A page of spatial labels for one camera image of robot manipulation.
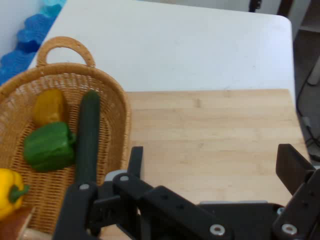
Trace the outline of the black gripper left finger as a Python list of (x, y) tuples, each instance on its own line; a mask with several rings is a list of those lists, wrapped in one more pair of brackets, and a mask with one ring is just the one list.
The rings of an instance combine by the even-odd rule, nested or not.
[(124, 172), (96, 183), (97, 162), (77, 156), (75, 182), (66, 192), (53, 234), (56, 240), (96, 240), (103, 227), (117, 226), (132, 240), (230, 240), (221, 219), (164, 186), (140, 178), (143, 148), (133, 147)]

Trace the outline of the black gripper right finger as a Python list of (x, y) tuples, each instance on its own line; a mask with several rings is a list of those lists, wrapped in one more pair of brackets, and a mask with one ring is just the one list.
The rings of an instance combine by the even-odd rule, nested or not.
[(278, 240), (320, 238), (320, 170), (292, 145), (279, 144), (276, 174), (292, 195), (272, 225)]

